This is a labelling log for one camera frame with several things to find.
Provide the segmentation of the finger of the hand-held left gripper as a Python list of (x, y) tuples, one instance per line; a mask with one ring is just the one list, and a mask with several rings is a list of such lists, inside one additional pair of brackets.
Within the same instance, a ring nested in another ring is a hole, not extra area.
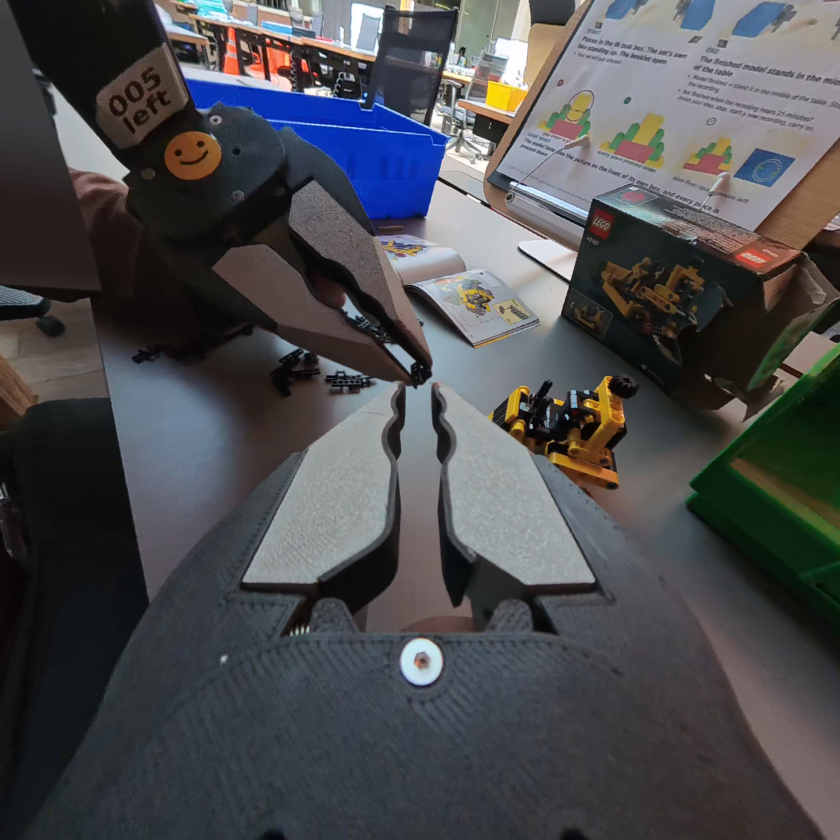
[(316, 299), (303, 275), (269, 246), (231, 248), (213, 272), (266, 315), (283, 340), (378, 380), (413, 383), (383, 344)]
[(341, 286), (356, 309), (377, 322), (411, 363), (405, 366), (386, 343), (345, 314), (350, 324), (383, 344), (410, 372), (412, 386), (427, 382), (433, 357), (424, 330), (378, 237), (314, 180), (293, 194), (287, 220), (292, 238), (320, 276)]

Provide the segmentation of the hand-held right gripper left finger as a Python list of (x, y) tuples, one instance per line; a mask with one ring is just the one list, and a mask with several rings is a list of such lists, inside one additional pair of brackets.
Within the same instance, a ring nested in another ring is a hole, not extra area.
[(262, 528), (247, 592), (342, 601), (356, 614), (394, 581), (406, 388), (390, 385), (301, 455)]

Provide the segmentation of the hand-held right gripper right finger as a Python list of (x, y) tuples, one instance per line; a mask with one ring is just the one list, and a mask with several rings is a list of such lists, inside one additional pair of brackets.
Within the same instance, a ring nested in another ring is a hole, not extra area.
[(597, 581), (531, 453), (447, 384), (432, 388), (444, 584), (483, 630), (498, 606), (589, 595)]

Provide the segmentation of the yellow lego bulldozer model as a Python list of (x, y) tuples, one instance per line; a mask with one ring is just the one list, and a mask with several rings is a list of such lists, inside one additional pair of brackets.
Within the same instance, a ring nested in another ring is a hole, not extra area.
[(606, 376), (596, 388), (570, 390), (564, 399), (555, 398), (552, 387), (550, 380), (536, 391), (520, 386), (489, 420), (578, 487), (618, 489), (615, 448), (627, 434), (624, 403), (636, 395), (638, 383), (626, 375)]

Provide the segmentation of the person's left forearm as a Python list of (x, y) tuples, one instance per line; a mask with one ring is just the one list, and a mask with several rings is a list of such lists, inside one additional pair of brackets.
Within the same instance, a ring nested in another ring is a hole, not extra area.
[(129, 210), (128, 187), (99, 173), (68, 172), (98, 270), (101, 304), (134, 317), (162, 307), (175, 278)]

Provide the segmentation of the black lego piece cluster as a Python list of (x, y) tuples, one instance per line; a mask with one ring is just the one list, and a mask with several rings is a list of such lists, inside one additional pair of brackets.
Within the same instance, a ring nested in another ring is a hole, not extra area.
[(278, 360), (269, 380), (279, 396), (289, 397), (294, 384), (308, 382), (320, 374), (320, 357), (304, 349), (295, 349)]

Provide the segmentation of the lego instruction booklet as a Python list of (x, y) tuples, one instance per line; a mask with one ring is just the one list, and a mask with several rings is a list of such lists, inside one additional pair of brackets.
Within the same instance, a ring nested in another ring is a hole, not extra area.
[(404, 290), (424, 298), (475, 349), (540, 324), (504, 281), (468, 269), (453, 248), (410, 234), (379, 236)]

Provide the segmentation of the lego set box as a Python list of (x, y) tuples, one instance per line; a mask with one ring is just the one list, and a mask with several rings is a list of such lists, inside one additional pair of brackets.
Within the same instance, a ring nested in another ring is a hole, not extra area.
[(625, 185), (591, 203), (562, 314), (675, 399), (749, 418), (837, 303), (799, 249)]

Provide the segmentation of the blue plastic bin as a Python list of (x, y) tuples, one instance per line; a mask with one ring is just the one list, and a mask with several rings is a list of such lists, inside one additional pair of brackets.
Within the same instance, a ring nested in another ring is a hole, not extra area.
[(363, 109), (196, 67), (182, 73), (198, 108), (250, 108), (320, 148), (348, 176), (370, 219), (427, 215), (448, 142), (442, 133), (379, 104)]

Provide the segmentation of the row of desks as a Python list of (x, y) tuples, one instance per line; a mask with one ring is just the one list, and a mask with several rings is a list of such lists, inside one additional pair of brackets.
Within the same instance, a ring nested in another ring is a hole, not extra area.
[[(223, 72), (225, 28), (238, 37), (239, 77)], [(329, 95), (361, 102), (375, 56), (327, 40), (307, 37), (282, 24), (268, 26), (236, 17), (189, 14), (165, 27), (173, 47), (195, 47), (197, 63), (211, 81)]]

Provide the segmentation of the black mesh chair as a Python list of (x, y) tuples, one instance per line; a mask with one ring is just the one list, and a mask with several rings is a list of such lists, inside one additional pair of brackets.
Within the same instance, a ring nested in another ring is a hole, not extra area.
[(429, 127), (457, 18), (454, 8), (407, 11), (387, 5), (362, 107), (381, 104)]

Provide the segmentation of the white stand base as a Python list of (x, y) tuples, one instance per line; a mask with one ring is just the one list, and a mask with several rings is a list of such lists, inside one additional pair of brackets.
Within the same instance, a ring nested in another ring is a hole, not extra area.
[(540, 235), (522, 240), (518, 250), (565, 281), (572, 278), (585, 232), (587, 214), (536, 186), (513, 182), (505, 197), (506, 213)]

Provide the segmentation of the yellow plastic bin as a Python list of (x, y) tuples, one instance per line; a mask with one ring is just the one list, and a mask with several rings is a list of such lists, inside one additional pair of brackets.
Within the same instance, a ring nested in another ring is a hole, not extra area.
[(527, 87), (513, 86), (507, 83), (489, 80), (486, 91), (486, 105), (498, 111), (515, 113), (528, 96)]

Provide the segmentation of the green plastic bin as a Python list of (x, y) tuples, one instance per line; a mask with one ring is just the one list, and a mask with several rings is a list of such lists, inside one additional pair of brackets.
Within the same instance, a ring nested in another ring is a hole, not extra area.
[(716, 410), (736, 398), (755, 419), (691, 482), (687, 507), (838, 633), (838, 302), (814, 331), (833, 347), (791, 387), (757, 397), (707, 380), (687, 401)]

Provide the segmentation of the instruction sheet board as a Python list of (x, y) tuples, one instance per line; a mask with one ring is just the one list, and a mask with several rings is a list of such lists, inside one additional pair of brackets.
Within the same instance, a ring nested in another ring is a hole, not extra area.
[(586, 2), (488, 166), (486, 197), (572, 222), (646, 188), (801, 249), (838, 218), (839, 2)]

